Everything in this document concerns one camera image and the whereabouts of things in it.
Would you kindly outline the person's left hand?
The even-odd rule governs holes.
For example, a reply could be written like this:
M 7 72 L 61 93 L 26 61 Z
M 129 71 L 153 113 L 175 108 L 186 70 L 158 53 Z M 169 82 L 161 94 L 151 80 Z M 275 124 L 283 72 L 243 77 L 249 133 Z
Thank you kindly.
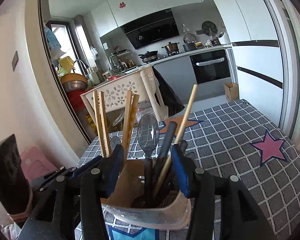
M 28 198 L 28 202 L 26 205 L 21 205 L 18 204 L 17 205 L 17 210 L 20 211 L 18 213 L 13 213 L 13 214 L 9 214 L 8 216 L 10 217 L 10 219 L 12 221 L 14 221 L 15 223 L 23 223 L 26 222 L 26 220 L 28 219 L 29 215 L 32 212 L 32 202 L 33 202 L 33 191 L 29 186 L 29 198 Z

